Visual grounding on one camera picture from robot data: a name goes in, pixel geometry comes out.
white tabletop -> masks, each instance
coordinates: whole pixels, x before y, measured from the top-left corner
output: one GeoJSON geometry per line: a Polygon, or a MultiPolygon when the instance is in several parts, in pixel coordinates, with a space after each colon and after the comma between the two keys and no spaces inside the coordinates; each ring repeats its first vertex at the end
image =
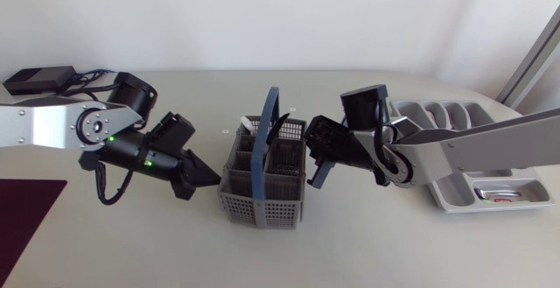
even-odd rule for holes
{"type": "MultiPolygon", "coordinates": [[[[167,111],[197,132],[186,144],[217,173],[242,115],[260,115],[271,86],[280,111],[311,121],[343,116],[340,94],[384,83],[399,100],[474,100],[496,120],[513,110],[472,91],[378,72],[135,73],[159,92],[148,128],[167,111]]],[[[544,287],[560,283],[560,207],[480,214],[441,212],[425,186],[375,184],[337,165],[323,188],[305,188],[295,230],[233,224],[217,187],[176,199],[169,183],[136,174],[122,199],[103,206],[79,151],[3,148],[3,178],[66,179],[6,287],[544,287]]],[[[306,172],[315,171],[308,157],[306,172]]],[[[560,199],[560,166],[537,169],[560,199]]],[[[108,195],[125,171],[108,165],[108,195]]]]}

black cable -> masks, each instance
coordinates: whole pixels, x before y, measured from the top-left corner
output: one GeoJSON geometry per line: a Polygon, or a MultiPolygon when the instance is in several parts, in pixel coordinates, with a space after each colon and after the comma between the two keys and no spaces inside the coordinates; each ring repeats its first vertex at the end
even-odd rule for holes
{"type": "Polygon", "coordinates": [[[72,89],[72,90],[65,91],[65,92],[63,92],[59,95],[60,96],[72,96],[72,95],[86,94],[86,93],[93,93],[93,92],[105,92],[105,91],[110,91],[110,90],[119,88],[120,86],[121,86],[121,84],[114,83],[112,85],[103,86],[103,87],[77,88],[77,89],[72,89]]]}
{"type": "Polygon", "coordinates": [[[93,93],[91,92],[86,92],[86,95],[89,95],[91,97],[92,100],[94,101],[99,101],[99,99],[97,98],[97,96],[95,96],[93,93]]]}
{"type": "Polygon", "coordinates": [[[130,180],[132,179],[132,174],[134,171],[129,170],[124,178],[124,181],[121,184],[120,188],[116,189],[116,193],[110,199],[105,197],[105,187],[106,187],[106,180],[105,180],[105,165],[101,162],[97,163],[95,167],[95,185],[97,186],[97,197],[101,201],[103,205],[113,205],[118,202],[126,191],[126,188],[129,186],[130,180]]]}

robotic arm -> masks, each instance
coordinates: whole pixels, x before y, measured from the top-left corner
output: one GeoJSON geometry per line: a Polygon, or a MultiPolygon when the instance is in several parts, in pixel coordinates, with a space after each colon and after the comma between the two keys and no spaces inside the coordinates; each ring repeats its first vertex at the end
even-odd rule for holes
{"type": "Polygon", "coordinates": [[[140,132],[158,93],[128,73],[101,88],[74,89],[63,95],[112,90],[106,102],[49,96],[0,105],[4,135],[0,147],[40,145],[83,151],[82,169],[93,171],[97,193],[105,205],[117,202],[133,172],[168,180],[175,196],[189,200],[199,186],[217,185],[220,177],[192,151],[182,149],[193,135],[193,126],[182,116],[167,114],[150,132],[140,132]],[[129,169],[121,188],[105,197],[105,165],[129,169]]]}
{"type": "Polygon", "coordinates": [[[560,109],[469,130],[423,130],[407,117],[389,119],[384,85],[340,96],[346,121],[316,116],[305,133],[320,188],[337,163],[372,171],[377,184],[420,186],[455,172],[560,164],[560,109]]]}

gray plastic basket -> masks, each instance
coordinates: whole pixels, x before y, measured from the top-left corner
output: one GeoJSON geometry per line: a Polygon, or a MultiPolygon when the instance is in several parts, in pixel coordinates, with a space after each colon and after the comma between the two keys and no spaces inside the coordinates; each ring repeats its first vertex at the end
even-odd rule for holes
{"type": "Polygon", "coordinates": [[[232,222],[258,228],[295,228],[302,217],[306,122],[287,119],[266,147],[266,136],[278,119],[277,97],[278,88],[271,88],[262,116],[248,116],[256,136],[243,125],[239,127],[224,167],[218,194],[232,222]],[[261,130],[261,123],[268,127],[261,130]]]}

